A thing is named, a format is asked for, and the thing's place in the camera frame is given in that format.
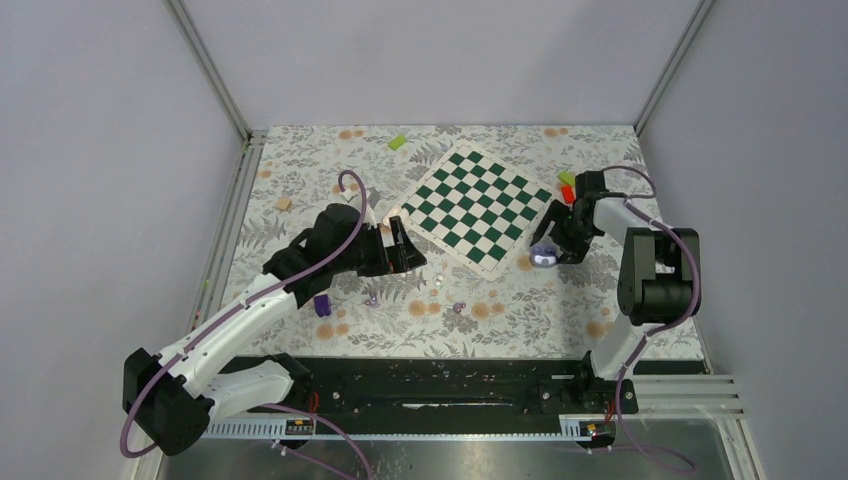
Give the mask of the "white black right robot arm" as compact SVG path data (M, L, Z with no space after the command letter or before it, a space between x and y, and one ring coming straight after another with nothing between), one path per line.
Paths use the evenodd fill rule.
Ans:
M577 265L603 236L622 247L620 314L567 388L589 412L621 397L649 340L693 316L702 298L698 233L649 216L635 205L637 198L608 189L604 171L585 171L575 177L573 200L552 201L531 238L530 259L540 267Z

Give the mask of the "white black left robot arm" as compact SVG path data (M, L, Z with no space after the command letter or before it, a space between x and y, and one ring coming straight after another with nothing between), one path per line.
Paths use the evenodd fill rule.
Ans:
M426 257L406 232L408 218L402 208L389 214L386 241L365 210L332 203L203 326L156 353L139 348L130 354L123 366L122 454L137 458L158 449L174 456L196 443L211 423L236 413L270 403L288 411L304 407L311 387L299 377L295 361L270 358L235 373L222 370L272 324L324 293L335 276L378 277L425 265ZM130 449L132 426L147 435L150 448Z

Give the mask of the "white earbud charging case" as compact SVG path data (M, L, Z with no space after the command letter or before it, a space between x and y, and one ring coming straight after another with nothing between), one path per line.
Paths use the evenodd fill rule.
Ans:
M391 219L394 217L399 217L402 212L403 209L399 205L395 205L384 215L382 219L382 225L390 228Z

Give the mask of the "red block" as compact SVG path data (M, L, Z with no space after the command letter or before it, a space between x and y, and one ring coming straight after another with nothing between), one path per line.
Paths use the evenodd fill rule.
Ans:
M562 185L560 188L563 203L572 206L576 201L576 195L571 185Z

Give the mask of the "lime green block right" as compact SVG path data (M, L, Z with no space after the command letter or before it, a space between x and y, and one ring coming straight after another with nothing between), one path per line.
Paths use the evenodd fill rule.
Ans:
M557 179L562 185L574 187L576 185L576 177L569 171L561 171L557 174Z

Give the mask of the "lime green block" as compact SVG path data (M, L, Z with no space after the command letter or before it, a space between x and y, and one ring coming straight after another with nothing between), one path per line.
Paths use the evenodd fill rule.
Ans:
M557 174L557 179L562 185L574 187L576 185L576 177L569 171L561 171Z
M388 148L392 151L397 151L406 143L406 137L404 135L398 135L388 142Z

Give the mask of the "floral patterned table mat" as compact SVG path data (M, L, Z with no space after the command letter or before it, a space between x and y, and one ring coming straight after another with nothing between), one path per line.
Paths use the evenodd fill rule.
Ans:
M388 142L404 135L392 151ZM354 170L372 209L386 214L452 146L469 142L519 167L558 194L557 174L607 168L614 191L644 192L639 141L624 126L275 126L268 132L224 293L240 294L273 253L286 246L339 192ZM289 211L276 203L289 197ZM618 313L620 245L596 239L578 265L536 268L522 252L502 276L486 280L427 239L412 236L427 264L374 278L337 276L332 314L312 306L273 324L250 355L580 358L612 329ZM434 285L441 274L444 284ZM372 296L377 307L365 302ZM454 303L465 303L461 314Z

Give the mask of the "green white chessboard mat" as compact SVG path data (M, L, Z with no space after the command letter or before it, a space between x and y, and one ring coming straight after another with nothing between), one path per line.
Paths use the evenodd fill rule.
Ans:
M404 224L486 280L502 276L555 198L544 182L472 143L452 146L400 201Z

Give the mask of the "purple block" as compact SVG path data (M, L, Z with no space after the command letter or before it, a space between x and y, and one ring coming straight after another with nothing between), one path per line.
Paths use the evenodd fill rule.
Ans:
M331 300L328 294L319 294L313 298L314 311L319 318L332 314Z

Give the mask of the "lime green block far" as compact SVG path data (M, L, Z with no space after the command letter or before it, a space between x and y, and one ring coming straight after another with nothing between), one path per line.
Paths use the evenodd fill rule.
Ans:
M404 135L398 135L388 142L388 148L392 151L397 151L406 143L406 137Z

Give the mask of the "small wooden cube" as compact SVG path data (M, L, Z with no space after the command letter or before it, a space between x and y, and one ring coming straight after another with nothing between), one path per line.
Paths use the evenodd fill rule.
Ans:
M279 211L289 211L292 207L293 201L289 197L280 198L276 203L276 208Z

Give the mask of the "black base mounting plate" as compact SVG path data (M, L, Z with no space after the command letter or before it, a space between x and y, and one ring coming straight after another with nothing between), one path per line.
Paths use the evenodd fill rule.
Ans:
M553 434L559 416L604 417L613 398L575 402L581 360L277 356L294 385L281 405L350 435Z

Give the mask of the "left aluminium frame post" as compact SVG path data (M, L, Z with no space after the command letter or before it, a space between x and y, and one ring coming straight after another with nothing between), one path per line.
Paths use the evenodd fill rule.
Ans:
M164 5L173 17L177 29L183 36L202 75L207 80L236 135L242 142L249 142L252 138L252 129L249 127L235 98L227 87L220 70L202 38L200 30L195 25L186 3L182 0L165 0Z

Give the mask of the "aluminium frame post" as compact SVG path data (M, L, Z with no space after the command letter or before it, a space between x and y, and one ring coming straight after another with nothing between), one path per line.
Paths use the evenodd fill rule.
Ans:
M177 29L183 36L202 75L207 80L236 135L242 142L249 142L252 138L252 129L249 127L235 98L227 87L220 70L202 38L200 30L195 25L186 3L182 0L165 0L164 5L173 17Z
M663 95L673 82L677 71L682 66L689 50L695 43L716 4L716 0L699 0L697 2L692 15L661 69L658 79L633 124L633 129L637 137L640 137L646 130Z

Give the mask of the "right aluminium frame post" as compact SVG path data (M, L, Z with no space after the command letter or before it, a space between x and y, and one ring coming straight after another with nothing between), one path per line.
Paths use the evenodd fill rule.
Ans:
M640 137L646 130L663 95L673 82L677 71L682 66L689 50L695 43L716 4L716 0L699 0L697 2L692 15L661 69L658 79L633 124L633 129L637 137Z

